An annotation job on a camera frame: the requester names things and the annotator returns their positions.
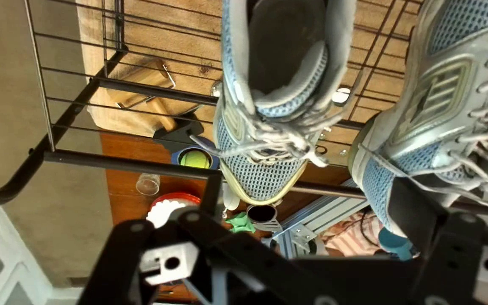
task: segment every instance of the white wall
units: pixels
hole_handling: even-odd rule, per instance
[[[17,283],[22,284],[33,305],[74,303],[81,293],[81,288],[61,289],[49,283],[3,208],[0,208],[0,259],[3,261],[0,273],[0,305],[6,303]]]

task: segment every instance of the shoe mesh upper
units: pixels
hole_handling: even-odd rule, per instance
[[[432,35],[428,52],[438,52],[488,27],[488,0],[450,0]]]
[[[216,145],[227,151],[238,147],[228,135],[222,115],[216,117]],[[245,156],[223,157],[222,162],[235,176],[240,188],[257,201],[274,198],[283,186],[294,176],[303,161],[276,162],[272,166],[250,162]]]
[[[425,145],[394,159],[393,162],[406,173],[428,169],[437,147],[438,144]],[[362,191],[381,223],[388,227],[389,218],[386,206],[389,201],[394,174],[372,157],[367,161],[364,173]]]

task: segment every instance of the metal bar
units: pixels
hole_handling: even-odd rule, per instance
[[[50,149],[55,149],[54,135],[52,135],[52,130],[49,127],[52,115],[50,115],[50,108],[45,103],[47,90],[45,90],[44,74],[42,74],[42,69],[40,69],[39,42],[37,42],[37,35],[33,34],[35,27],[33,27],[33,18],[32,18],[28,0],[25,0],[23,5],[25,5],[27,27],[28,27],[28,42],[32,45],[33,61],[35,61],[35,78],[37,78],[37,83],[39,83],[39,88],[40,88],[40,93],[42,93],[42,100],[44,100],[44,103],[40,106],[44,108],[44,120],[47,123],[45,125],[47,127],[47,134],[45,135],[47,135],[47,140],[50,144]]]
[[[291,188],[291,191],[313,193],[313,195],[323,195],[323,196],[362,198],[364,200],[364,193],[359,188],[349,188],[349,186],[328,186],[328,184],[298,181]]]
[[[54,0],[54,1],[72,5],[72,7],[81,7],[81,8],[88,8],[88,10],[105,12],[108,18],[110,17],[115,18],[115,12],[113,10],[105,10],[105,8],[100,8],[100,7],[74,3],[74,1],[67,1],[67,0]],[[200,29],[193,29],[193,27],[184,27],[184,25],[177,25],[177,23],[162,22],[162,20],[152,20],[152,18],[147,18],[147,17],[142,17],[142,15],[125,13],[123,17],[125,17],[125,22],[128,22],[128,23],[137,23],[137,25],[154,27],[154,29],[164,29],[164,30],[171,30],[171,32],[177,32],[177,34],[184,34],[184,35],[193,35],[193,37],[201,37],[201,39],[210,39],[210,40],[220,40],[220,34],[218,32],[208,32],[208,30],[200,30]]]
[[[189,12],[189,13],[196,13],[196,15],[205,15],[205,17],[211,17],[211,18],[222,18],[220,15],[205,13],[205,12],[198,12],[198,10],[189,10],[189,8],[184,8],[184,7],[159,3],[159,1],[152,1],[152,0],[142,0],[142,1],[150,3],[150,5],[157,5],[157,7],[167,7],[167,8],[174,8],[174,10],[183,10],[183,12]]]
[[[81,40],[81,39],[69,39],[69,37],[62,37],[62,35],[52,35],[52,34],[47,34],[47,32],[35,32],[35,35],[45,37],[45,39],[54,39],[54,40],[66,40],[66,42],[72,42],[72,44],[91,45],[91,47],[103,47],[103,44],[94,44],[94,42],[88,42],[88,40]],[[132,56],[142,56],[142,57],[150,57],[150,59],[164,59],[164,61],[172,61],[172,62],[179,62],[179,64],[189,64],[189,66],[196,66],[196,68],[208,68],[211,71],[222,71],[222,68],[216,68],[216,66],[205,66],[205,64],[200,64],[200,62],[181,61],[181,59],[176,59],[176,57],[161,57],[161,56],[155,56],[155,54],[147,54],[147,52],[139,52],[139,51],[130,51],[130,49],[127,49],[125,52],[132,54]]]
[[[123,52],[115,52],[110,61],[106,62],[108,69],[113,69],[116,62],[123,57]],[[76,115],[83,110],[83,106],[88,103],[91,95],[96,91],[98,81],[91,79],[83,91],[76,96],[81,103],[71,103],[67,110],[57,118],[57,125],[52,129],[52,139],[54,144],[61,140],[64,132],[67,130],[67,125],[71,125],[76,118]],[[15,198],[23,186],[28,183],[28,179],[37,173],[44,161],[44,152],[50,151],[50,140],[49,135],[44,135],[39,144],[30,149],[27,159],[20,164],[20,167],[15,171],[15,174],[0,188],[0,205],[10,201]]]
[[[125,132],[115,132],[115,130],[105,130],[105,129],[94,129],[94,127],[76,127],[76,125],[67,125],[69,130],[83,130],[83,132],[94,132],[94,134],[110,134],[110,135],[125,135],[125,140],[130,139],[147,139],[144,135],[135,135],[135,134],[125,134]],[[162,144],[176,144],[176,145],[191,145],[191,140],[186,140],[188,137],[184,137],[183,140],[176,140],[176,139],[162,139]]]
[[[330,140],[330,139],[322,139],[320,142],[322,144],[327,142],[327,144],[333,144],[333,145],[347,145],[347,147],[350,145],[350,142],[338,142],[338,140]]]
[[[113,0],[115,18],[113,18],[113,32],[116,40],[116,49],[122,51],[125,47],[125,3],[123,0]]]
[[[106,71],[108,47],[106,47],[106,18],[105,18],[106,15],[105,15],[105,7],[106,7],[106,0],[101,1],[101,8],[103,8],[103,13],[101,13],[101,32],[103,32],[103,68],[105,68],[105,76],[108,76],[108,71]]]
[[[374,34],[374,35],[379,35],[379,37],[394,37],[394,39],[399,39],[399,40],[408,40],[410,35],[405,35],[405,34],[398,34],[398,32],[393,32],[393,34],[383,34],[381,32],[381,27],[367,27],[367,25],[362,25],[362,23],[355,23],[354,25],[355,30],[362,30],[362,32],[367,32],[367,34]]]
[[[372,93],[372,95],[386,95],[386,96],[391,96],[391,98],[399,98],[399,95],[393,95],[393,93],[388,93],[388,91],[377,91],[377,90],[366,90],[366,91],[369,91],[369,93]]]
[[[367,47],[360,47],[360,45],[350,45],[350,51],[362,51],[362,52],[369,52],[371,49],[367,49]],[[391,56],[391,57],[396,57],[396,59],[405,59],[405,56],[399,56],[399,54],[393,54],[393,52],[388,52],[388,51],[384,51],[383,54],[388,54],[388,56]]]
[[[200,59],[200,61],[222,62],[220,59],[215,59],[215,57],[194,56],[194,54],[186,54],[186,52],[179,52],[179,51],[171,51],[171,49],[161,49],[161,47],[135,44],[135,42],[125,42],[125,45],[127,45],[127,47],[149,49],[149,51],[154,51],[154,52],[169,52],[169,54],[176,54],[176,56],[184,56],[184,57]]]
[[[94,74],[86,74],[86,73],[78,73],[78,71],[69,71],[69,69],[59,69],[59,68],[52,68],[52,66],[40,66],[40,69],[49,71],[49,73],[81,76],[81,78],[93,78],[94,76]]]
[[[355,69],[362,69],[362,68],[371,68],[374,71],[383,71],[384,76],[391,76],[391,78],[403,78],[403,71],[396,71],[396,69],[388,69],[388,68],[379,68],[377,64],[367,64],[366,61],[359,62],[359,61],[347,61],[349,68],[355,68]]]
[[[376,112],[376,113],[383,112],[383,108],[372,108],[372,106],[364,106],[364,105],[357,105],[357,108],[371,110],[371,112]]]
[[[362,68],[366,68],[366,66],[347,64],[347,69],[352,71],[352,73],[362,71]],[[388,76],[388,78],[394,78],[394,79],[405,79],[405,78],[403,78],[403,73],[393,74],[393,73],[388,73],[388,71],[381,71],[381,68],[377,68],[377,69],[374,69],[374,71],[376,71],[374,74],[381,74],[381,76]]]
[[[220,195],[220,188],[222,188],[222,173],[216,171],[216,174],[208,176],[203,196],[200,198],[200,208],[201,212],[215,217],[215,208],[216,208],[216,201],[218,201],[218,195]]]
[[[313,200],[311,203],[308,203],[303,208],[291,213],[286,220],[283,220],[281,222],[283,230],[276,232],[274,239],[277,235],[289,232],[291,228],[294,228],[298,225],[305,225],[306,218],[313,218],[315,213],[322,213],[322,212],[330,210],[330,205],[335,206],[335,205],[344,203],[345,200],[347,200],[345,196],[320,196],[320,198]]]
[[[383,103],[391,103],[391,105],[394,105],[394,103],[398,103],[398,100],[386,100],[386,98],[379,98],[379,96],[372,96],[372,95],[354,95],[354,96],[359,96],[359,98],[369,98],[369,100],[374,100],[374,101],[383,101]]]
[[[335,222],[350,217],[352,213],[362,210],[367,205],[366,200],[360,198],[345,198],[344,201],[340,201],[338,205],[325,210],[320,215],[315,215],[311,220],[308,220],[305,225],[306,228],[310,228],[315,234],[320,234],[323,230],[327,230],[330,225],[333,225]]]
[[[191,179],[206,179],[210,176],[211,178],[218,176],[218,171],[213,169],[186,167],[176,164],[149,162],[149,161],[125,159],[101,154],[84,154],[61,149],[54,152],[45,152],[44,159],[76,166],[111,167],[118,171],[152,173],[152,174],[181,176]]]
[[[152,68],[152,66],[144,66],[144,64],[132,64],[132,62],[120,62],[122,66],[132,66],[137,69],[150,69],[150,71],[159,71],[162,73],[162,69]],[[220,78],[206,78],[206,76],[200,76],[200,74],[189,74],[189,73],[181,73],[181,71],[174,71],[171,69],[171,74],[179,74],[179,76],[186,76],[186,78],[194,78],[194,79],[201,79],[201,81],[218,81]]]
[[[211,95],[167,90],[161,86],[150,86],[150,84],[132,83],[132,81],[113,79],[113,78],[98,78],[98,83],[103,88],[133,91],[133,93],[154,96],[154,98],[172,98],[172,100],[184,100],[184,101],[200,103],[200,105],[216,105],[216,96],[211,96]]]
[[[49,101],[55,101],[55,103],[79,103],[76,100],[66,100],[66,98],[55,98],[55,96],[47,96]],[[157,112],[145,112],[145,110],[137,110],[137,108],[118,108],[118,106],[110,106],[110,105],[101,105],[101,103],[89,103],[88,106],[96,106],[96,108],[110,108],[110,110],[116,110],[116,112],[132,112],[132,113],[144,113],[144,115],[154,115],[154,117],[172,117],[177,120],[194,120],[186,117],[184,113],[181,115],[169,115],[169,113],[157,113]],[[98,132],[98,129],[93,127],[76,127],[74,129],[83,129],[83,130],[94,130]]]
[[[372,7],[383,7],[383,8],[388,8],[389,5],[381,5],[381,3],[376,3],[376,1],[367,1],[367,0],[359,0],[360,3],[367,3],[367,5],[372,5]]]
[[[360,130],[364,125],[366,123],[352,122],[352,120],[340,120],[335,123],[335,127],[350,129],[350,130]]]

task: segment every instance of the green ball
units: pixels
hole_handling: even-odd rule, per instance
[[[181,166],[210,167],[210,157],[203,151],[186,151],[179,156]]]

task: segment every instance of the hanging shoe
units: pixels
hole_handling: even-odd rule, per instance
[[[459,196],[488,205],[488,0],[423,3],[401,100],[359,132],[350,174],[398,235],[394,176],[445,206]]]
[[[223,0],[213,120],[222,173],[247,203],[277,201],[315,152],[350,49],[354,0]]]

